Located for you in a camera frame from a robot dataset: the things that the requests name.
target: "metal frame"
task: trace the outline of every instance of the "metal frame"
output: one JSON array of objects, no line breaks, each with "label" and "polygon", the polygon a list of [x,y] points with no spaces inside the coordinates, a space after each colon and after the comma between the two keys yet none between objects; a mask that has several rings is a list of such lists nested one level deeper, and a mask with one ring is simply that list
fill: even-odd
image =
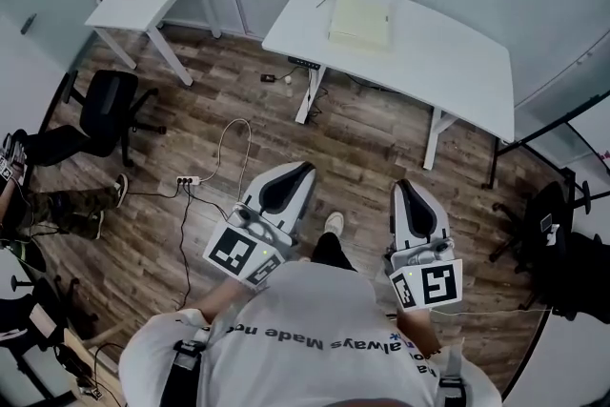
[{"label": "metal frame", "polygon": [[[498,169],[498,158],[501,157],[503,154],[507,154],[507,153],[511,152],[512,150],[515,150],[517,148],[523,148],[523,149],[527,150],[528,152],[533,154],[536,158],[538,158],[540,161],[545,163],[547,166],[551,167],[557,173],[559,173],[559,174],[561,174],[561,175],[563,175],[565,177],[569,177],[571,174],[573,174],[574,172],[572,172],[572,170],[568,169],[567,167],[564,167],[564,168],[558,167],[555,163],[550,161],[548,158],[546,158],[545,156],[543,156],[542,154],[540,154],[539,152],[537,152],[536,150],[534,150],[532,147],[530,147],[527,144],[530,141],[533,141],[534,139],[536,139],[536,138],[538,138],[538,137],[540,137],[540,136],[542,136],[544,134],[547,134],[548,132],[552,131],[553,129],[558,128],[562,124],[567,125],[569,128],[572,129],[572,131],[574,131],[574,133],[582,140],[582,142],[584,142],[584,144],[586,144],[589,147],[589,149],[591,149],[591,151],[600,159],[600,161],[604,165],[606,171],[608,172],[608,174],[610,174],[610,169],[605,164],[605,162],[601,159],[601,157],[598,155],[598,152],[596,152],[591,147],[591,145],[589,145],[589,143],[587,143],[586,139],[584,139],[584,137],[582,137],[579,134],[579,132],[576,131],[569,124],[569,122],[572,119],[574,119],[575,117],[578,117],[583,112],[586,112],[589,109],[591,109],[593,106],[599,104],[599,102],[601,102],[603,99],[605,99],[608,95],[610,95],[610,91],[608,91],[606,93],[603,93],[602,95],[595,95],[594,97],[591,97],[589,100],[587,100],[583,104],[580,104],[578,107],[576,107],[574,110],[570,111],[566,115],[563,115],[559,119],[553,121],[551,124],[548,124],[547,126],[544,126],[542,129],[539,129],[538,131],[532,132],[530,135],[525,136],[524,138],[520,139],[519,141],[516,141],[515,143],[509,144],[505,148],[502,148],[502,149],[499,148],[499,139],[496,138],[496,141],[495,141],[495,144],[494,144],[494,156],[493,156],[493,159],[492,159],[492,170],[491,170],[491,174],[489,176],[489,182],[488,183],[484,183],[482,185],[482,188],[483,189],[490,189],[490,190],[494,188],[494,183],[495,183],[495,180],[496,180],[496,171]],[[576,178],[574,179],[574,186],[582,192],[582,187],[576,182]],[[598,193],[597,195],[591,195],[590,200],[596,200],[598,198],[603,198],[603,197],[608,196],[608,195],[610,195],[610,192]],[[582,203],[579,204],[578,207],[580,207],[580,205],[584,205],[584,200],[583,199],[579,199],[577,202],[581,202],[581,201],[582,201]]]}]

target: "shoe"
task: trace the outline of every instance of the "shoe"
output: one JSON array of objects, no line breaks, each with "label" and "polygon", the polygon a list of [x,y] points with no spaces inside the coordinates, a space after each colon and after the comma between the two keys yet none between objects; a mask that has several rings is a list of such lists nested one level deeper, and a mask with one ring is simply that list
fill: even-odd
[{"label": "shoe", "polygon": [[104,211],[99,214],[94,214],[91,217],[93,220],[97,219],[99,222],[97,223],[97,236],[95,239],[99,239],[102,236],[102,224],[104,224]]},{"label": "shoe", "polygon": [[345,218],[342,213],[334,212],[328,216],[324,224],[324,233],[333,233],[336,237],[340,237],[343,233],[343,224]]},{"label": "shoe", "polygon": [[125,200],[125,195],[127,195],[127,190],[130,187],[130,181],[124,173],[118,175],[118,178],[114,182],[114,187],[118,191],[118,204],[116,204],[116,209],[118,209],[121,207],[123,200]]}]

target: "black harness strap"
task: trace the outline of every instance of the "black harness strap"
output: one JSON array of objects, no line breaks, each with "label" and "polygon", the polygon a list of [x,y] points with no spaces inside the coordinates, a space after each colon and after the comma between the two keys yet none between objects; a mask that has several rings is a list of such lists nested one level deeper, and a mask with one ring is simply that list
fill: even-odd
[{"label": "black harness strap", "polygon": [[165,384],[160,407],[173,407],[176,400],[184,407],[196,407],[201,373],[201,353],[206,345],[199,341],[178,341],[173,345],[175,359]]}]

